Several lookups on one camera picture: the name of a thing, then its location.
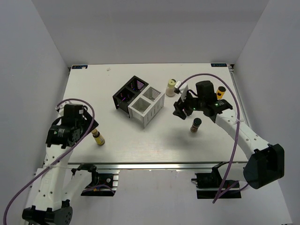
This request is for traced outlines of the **yellow bottle gold cap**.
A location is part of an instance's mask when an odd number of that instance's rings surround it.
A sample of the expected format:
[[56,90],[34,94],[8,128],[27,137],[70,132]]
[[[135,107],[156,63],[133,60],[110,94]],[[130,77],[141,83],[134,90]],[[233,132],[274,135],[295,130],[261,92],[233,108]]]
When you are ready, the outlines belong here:
[[95,128],[94,130],[92,130],[92,136],[95,140],[95,142],[97,143],[97,145],[104,145],[105,143],[105,139],[103,138],[103,136],[101,135],[101,133]]

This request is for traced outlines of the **amber bottle orange cap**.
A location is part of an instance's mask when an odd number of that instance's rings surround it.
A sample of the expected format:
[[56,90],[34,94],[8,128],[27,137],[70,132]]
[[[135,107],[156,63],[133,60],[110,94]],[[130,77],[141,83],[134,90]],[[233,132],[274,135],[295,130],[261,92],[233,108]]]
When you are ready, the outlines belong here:
[[216,91],[217,99],[222,99],[226,92],[226,88],[224,86],[219,86]]

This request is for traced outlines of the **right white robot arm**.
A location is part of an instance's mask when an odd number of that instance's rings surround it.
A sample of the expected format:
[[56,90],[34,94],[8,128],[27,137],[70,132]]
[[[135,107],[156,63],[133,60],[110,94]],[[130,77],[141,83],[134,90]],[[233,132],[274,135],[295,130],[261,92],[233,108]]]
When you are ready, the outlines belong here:
[[245,122],[237,117],[233,107],[214,92],[213,83],[196,83],[196,93],[187,84],[176,82],[174,92],[180,94],[174,103],[175,116],[186,119],[194,111],[201,111],[216,125],[221,127],[244,152],[246,163],[220,163],[212,168],[210,180],[217,187],[229,180],[247,182],[259,189],[282,178],[285,174],[285,152],[281,145],[270,144],[257,135]]

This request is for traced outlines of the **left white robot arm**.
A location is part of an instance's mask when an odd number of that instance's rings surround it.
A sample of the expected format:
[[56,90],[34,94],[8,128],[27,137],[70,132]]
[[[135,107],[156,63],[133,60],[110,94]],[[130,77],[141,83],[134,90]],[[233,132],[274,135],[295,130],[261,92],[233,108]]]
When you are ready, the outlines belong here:
[[86,186],[94,187],[98,184],[99,175],[88,167],[76,170],[74,179],[64,185],[68,162],[75,145],[97,126],[98,123],[92,119],[86,106],[64,105],[62,116],[52,123],[47,134],[44,164],[46,172],[40,173],[37,195],[32,205],[22,212],[22,218],[29,224],[70,224],[73,215],[71,202],[81,195]]

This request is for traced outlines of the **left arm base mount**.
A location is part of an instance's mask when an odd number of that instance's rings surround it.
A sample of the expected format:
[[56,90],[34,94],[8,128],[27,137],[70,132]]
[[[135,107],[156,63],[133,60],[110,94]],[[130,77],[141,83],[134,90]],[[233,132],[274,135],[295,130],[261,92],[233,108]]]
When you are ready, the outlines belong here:
[[93,164],[81,164],[78,171],[88,171],[91,183],[82,191],[81,196],[109,196],[115,195],[119,175],[116,172],[101,172]]

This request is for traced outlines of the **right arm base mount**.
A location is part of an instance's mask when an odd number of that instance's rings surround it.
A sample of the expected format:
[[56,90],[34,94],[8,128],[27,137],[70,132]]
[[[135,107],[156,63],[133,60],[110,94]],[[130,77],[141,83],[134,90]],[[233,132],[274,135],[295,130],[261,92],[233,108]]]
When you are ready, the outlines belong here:
[[[196,186],[197,199],[214,199],[221,184],[221,179],[217,178],[213,173],[196,173],[191,182]],[[225,194],[221,195],[219,199],[240,199],[240,184],[236,183]]]

